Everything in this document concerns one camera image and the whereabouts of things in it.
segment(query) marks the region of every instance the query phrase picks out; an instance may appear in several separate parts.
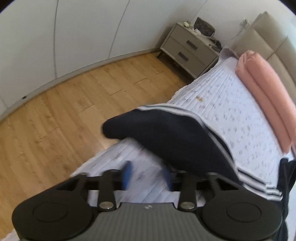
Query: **wooden floor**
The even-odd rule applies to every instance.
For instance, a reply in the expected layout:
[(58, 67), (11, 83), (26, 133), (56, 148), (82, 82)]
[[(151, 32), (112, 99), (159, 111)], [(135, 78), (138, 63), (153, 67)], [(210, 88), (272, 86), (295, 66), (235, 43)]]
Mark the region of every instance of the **wooden floor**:
[(101, 134), (105, 120), (166, 102), (188, 84), (190, 78), (170, 65), (151, 53), (93, 69), (47, 90), (0, 123), (0, 239), (13, 229), (16, 205), (67, 179), (115, 143)]

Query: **leg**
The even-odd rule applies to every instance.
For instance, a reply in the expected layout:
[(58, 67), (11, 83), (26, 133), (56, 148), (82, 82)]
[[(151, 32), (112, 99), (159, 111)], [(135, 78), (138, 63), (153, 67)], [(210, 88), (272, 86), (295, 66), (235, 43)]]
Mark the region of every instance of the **leg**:
[(163, 51), (160, 51), (160, 53), (157, 55), (157, 58), (160, 58), (160, 56), (163, 54)]

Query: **upholstered headboard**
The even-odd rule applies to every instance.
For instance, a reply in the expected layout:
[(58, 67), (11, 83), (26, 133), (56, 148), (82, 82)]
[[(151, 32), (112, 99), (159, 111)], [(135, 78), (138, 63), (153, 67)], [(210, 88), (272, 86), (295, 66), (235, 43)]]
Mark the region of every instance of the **upholstered headboard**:
[(260, 14), (233, 49), (238, 55), (247, 50), (260, 53), (277, 72), (296, 103), (296, 43), (292, 43), (288, 33), (270, 14)]

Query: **wall outlet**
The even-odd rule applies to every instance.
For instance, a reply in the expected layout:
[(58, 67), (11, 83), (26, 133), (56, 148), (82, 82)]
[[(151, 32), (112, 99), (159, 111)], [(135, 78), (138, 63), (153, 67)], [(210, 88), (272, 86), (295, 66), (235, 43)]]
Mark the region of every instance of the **wall outlet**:
[(250, 26), (250, 23), (249, 21), (245, 18), (243, 19), (241, 22), (240, 22), (240, 25), (243, 27), (243, 28), (247, 28)]

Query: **gray nightstand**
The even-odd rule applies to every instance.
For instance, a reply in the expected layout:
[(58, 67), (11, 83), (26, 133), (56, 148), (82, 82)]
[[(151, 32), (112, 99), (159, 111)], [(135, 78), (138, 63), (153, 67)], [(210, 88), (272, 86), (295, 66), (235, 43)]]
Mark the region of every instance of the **gray nightstand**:
[(219, 52), (212, 49), (213, 45), (205, 36), (176, 23), (161, 45), (164, 52), (185, 69), (192, 77), (205, 73), (216, 64)]

